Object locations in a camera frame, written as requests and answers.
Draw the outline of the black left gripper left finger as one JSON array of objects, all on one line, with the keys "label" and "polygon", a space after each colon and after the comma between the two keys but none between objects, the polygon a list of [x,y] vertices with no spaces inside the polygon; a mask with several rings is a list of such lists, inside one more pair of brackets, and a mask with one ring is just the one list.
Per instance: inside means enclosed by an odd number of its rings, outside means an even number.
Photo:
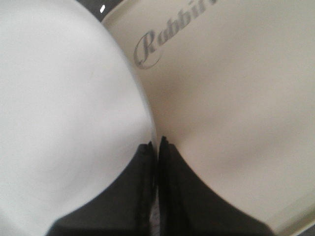
[{"label": "black left gripper left finger", "polygon": [[156,156],[140,144],[123,172],[98,196],[54,222],[49,236],[148,236]]}]

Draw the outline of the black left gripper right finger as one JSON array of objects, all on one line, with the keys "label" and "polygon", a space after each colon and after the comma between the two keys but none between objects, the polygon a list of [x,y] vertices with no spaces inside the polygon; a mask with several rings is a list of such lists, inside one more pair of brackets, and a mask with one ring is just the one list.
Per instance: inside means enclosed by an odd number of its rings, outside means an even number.
[{"label": "black left gripper right finger", "polygon": [[209,188],[166,137],[159,146],[158,197],[162,236],[274,235]]}]

